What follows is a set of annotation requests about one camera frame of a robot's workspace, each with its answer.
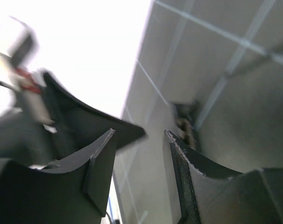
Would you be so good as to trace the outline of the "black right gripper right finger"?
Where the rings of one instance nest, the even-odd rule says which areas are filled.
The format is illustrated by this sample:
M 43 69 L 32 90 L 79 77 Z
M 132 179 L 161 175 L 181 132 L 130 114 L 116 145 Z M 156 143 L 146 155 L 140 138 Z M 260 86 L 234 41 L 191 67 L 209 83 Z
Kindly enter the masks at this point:
M 165 131 L 182 216 L 181 224 L 283 224 L 283 168 L 240 173 Z

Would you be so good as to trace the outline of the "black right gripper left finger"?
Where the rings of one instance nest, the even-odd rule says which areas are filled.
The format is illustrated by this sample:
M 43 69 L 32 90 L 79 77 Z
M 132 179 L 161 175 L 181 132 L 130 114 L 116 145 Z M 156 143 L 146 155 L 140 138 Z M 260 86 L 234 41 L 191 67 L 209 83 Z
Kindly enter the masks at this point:
M 116 137 L 32 169 L 0 158 L 0 224 L 99 224 L 106 214 Z

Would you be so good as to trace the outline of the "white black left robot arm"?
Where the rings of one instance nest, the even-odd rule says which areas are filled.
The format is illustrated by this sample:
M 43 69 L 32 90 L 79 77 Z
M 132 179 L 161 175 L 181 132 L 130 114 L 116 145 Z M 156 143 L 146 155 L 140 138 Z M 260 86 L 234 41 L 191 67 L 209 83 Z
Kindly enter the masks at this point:
M 141 126 L 82 102 L 49 70 L 29 72 L 25 62 L 36 47 L 28 24 L 14 17 L 0 24 L 0 64 L 8 70 L 0 86 L 13 95 L 0 114 L 0 158 L 46 164 L 88 146 L 109 129 L 117 134 L 118 150 L 145 138 Z

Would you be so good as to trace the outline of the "black network switch box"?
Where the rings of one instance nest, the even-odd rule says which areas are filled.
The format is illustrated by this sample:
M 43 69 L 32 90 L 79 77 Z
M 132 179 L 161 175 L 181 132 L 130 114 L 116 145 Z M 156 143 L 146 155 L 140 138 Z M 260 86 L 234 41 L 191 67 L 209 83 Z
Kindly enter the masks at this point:
M 199 135 L 195 128 L 195 114 L 198 110 L 198 101 L 191 103 L 172 102 L 172 113 L 175 124 L 179 129 L 179 138 L 195 151 L 201 152 Z

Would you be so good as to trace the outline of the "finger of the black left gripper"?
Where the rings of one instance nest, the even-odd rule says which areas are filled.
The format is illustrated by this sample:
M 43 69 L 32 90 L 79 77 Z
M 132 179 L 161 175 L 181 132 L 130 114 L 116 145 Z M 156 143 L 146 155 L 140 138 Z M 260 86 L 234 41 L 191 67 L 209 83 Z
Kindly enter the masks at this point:
M 42 97 L 57 130 L 53 141 L 59 159 L 88 146 L 109 129 L 116 133 L 117 149 L 146 137 L 141 126 L 101 112 L 74 97 L 49 71 L 43 71 L 42 77 L 46 84 Z

